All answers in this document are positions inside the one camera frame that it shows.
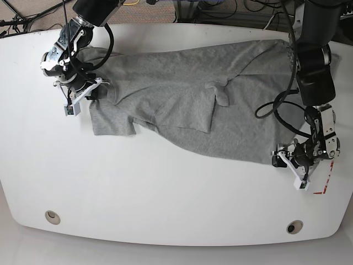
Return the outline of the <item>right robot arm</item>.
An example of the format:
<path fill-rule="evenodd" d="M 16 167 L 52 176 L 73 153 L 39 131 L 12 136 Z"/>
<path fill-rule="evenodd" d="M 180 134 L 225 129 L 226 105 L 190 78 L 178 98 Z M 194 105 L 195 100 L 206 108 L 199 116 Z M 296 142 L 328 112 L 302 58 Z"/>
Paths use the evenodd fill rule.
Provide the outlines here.
<path fill-rule="evenodd" d="M 67 20 L 67 14 L 64 14 L 65 25 L 51 50 L 43 56 L 40 68 L 45 76 L 57 78 L 55 85 L 67 87 L 64 97 L 68 106 L 72 105 L 72 92 L 98 86 L 97 76 L 93 72 L 106 63 L 114 47 L 114 35 L 108 20 L 124 3 L 119 0 L 80 0 L 73 6 L 76 17 Z M 80 50 L 90 44 L 95 27 L 103 27 L 110 39 L 108 51 L 97 64 L 78 59 Z"/>

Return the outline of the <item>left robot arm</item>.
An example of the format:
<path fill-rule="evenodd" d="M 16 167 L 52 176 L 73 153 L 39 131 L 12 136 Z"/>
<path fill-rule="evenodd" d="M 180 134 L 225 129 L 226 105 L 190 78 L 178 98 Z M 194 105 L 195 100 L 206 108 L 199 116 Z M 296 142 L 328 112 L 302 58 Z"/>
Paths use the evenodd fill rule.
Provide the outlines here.
<path fill-rule="evenodd" d="M 298 88 L 290 94 L 299 94 L 304 105 L 304 119 L 310 134 L 298 131 L 284 122 L 275 111 L 277 120 L 306 138 L 305 142 L 293 139 L 288 145 L 278 145 L 272 154 L 274 167 L 288 167 L 295 175 L 294 186 L 306 190 L 310 176 L 322 160 L 333 160 L 340 153 L 340 141 L 335 132 L 335 113 L 330 102 L 336 96 L 331 75 L 331 49 L 333 38 L 347 1 L 304 1 L 289 22 L 292 46 L 292 70 Z"/>

